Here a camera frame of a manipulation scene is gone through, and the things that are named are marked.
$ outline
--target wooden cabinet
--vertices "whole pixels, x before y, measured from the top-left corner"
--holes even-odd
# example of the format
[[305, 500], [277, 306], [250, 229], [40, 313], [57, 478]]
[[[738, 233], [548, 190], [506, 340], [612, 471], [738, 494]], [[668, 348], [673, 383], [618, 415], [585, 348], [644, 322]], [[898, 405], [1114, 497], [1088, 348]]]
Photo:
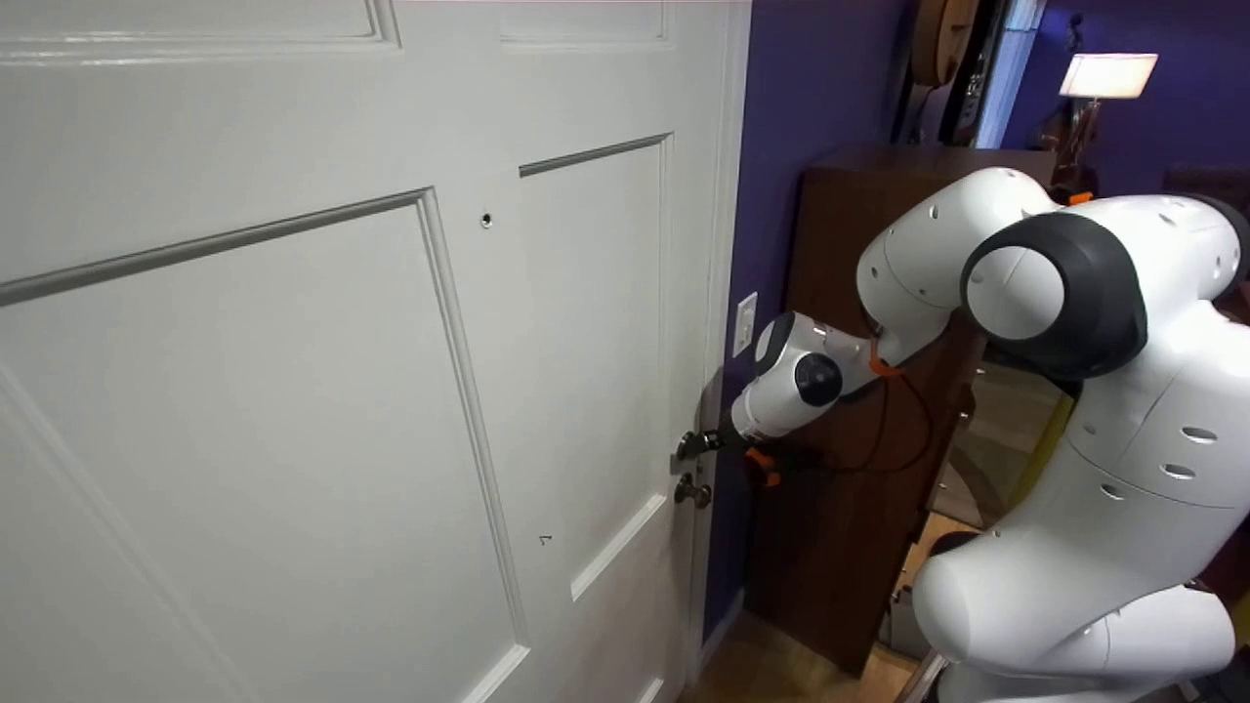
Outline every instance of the wooden cabinet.
[[[789, 309], [871, 332], [854, 298], [859, 249], [930, 190], [1008, 163], [1052, 179], [1043, 154], [884, 150], [822, 159], [801, 179]], [[810, 456], [759, 494], [747, 606], [859, 675], [906, 546], [967, 400], [982, 332], [956, 315], [906, 365], [909, 383], [859, 389], [786, 451]]]

